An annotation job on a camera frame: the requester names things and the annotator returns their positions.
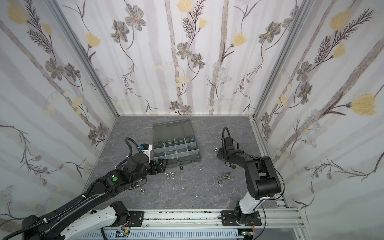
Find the silver wing nut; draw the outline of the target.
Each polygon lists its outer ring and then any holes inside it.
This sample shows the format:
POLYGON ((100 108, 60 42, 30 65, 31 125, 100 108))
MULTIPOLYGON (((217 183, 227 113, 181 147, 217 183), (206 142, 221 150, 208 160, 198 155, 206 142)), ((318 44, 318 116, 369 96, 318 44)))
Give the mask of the silver wing nut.
POLYGON ((218 185, 219 185, 220 187, 223 187, 223 186, 224 186, 222 177, 219 178, 219 180, 218 180, 218 185))
POLYGON ((230 179, 231 179, 230 174, 225 173, 225 174, 223 175, 223 179, 230 180, 230 179))

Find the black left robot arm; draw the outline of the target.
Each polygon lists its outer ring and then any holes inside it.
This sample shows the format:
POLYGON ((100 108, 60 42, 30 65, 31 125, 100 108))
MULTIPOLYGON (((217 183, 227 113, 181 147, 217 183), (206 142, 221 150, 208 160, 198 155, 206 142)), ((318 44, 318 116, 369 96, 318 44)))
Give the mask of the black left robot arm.
POLYGON ((168 166, 167 159, 151 160, 148 144, 138 145, 125 138, 129 154, 107 174, 94 180, 78 197, 41 217, 30 215, 22 221, 22 228, 4 238, 21 235, 24 240, 68 240, 71 227, 98 205, 132 190, 148 175, 161 174, 168 166))

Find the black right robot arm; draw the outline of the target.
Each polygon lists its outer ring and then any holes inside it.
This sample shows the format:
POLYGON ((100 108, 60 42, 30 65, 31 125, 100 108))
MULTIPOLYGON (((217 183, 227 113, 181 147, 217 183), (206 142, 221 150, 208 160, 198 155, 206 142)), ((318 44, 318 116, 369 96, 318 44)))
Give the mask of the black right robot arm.
POLYGON ((240 149, 227 127, 222 130, 222 146, 217 150, 217 158, 231 168, 244 169, 247 193, 237 202, 234 209, 234 221, 240 226, 256 224, 257 209, 265 201, 277 200, 282 194, 284 184, 270 157, 256 157, 240 149))

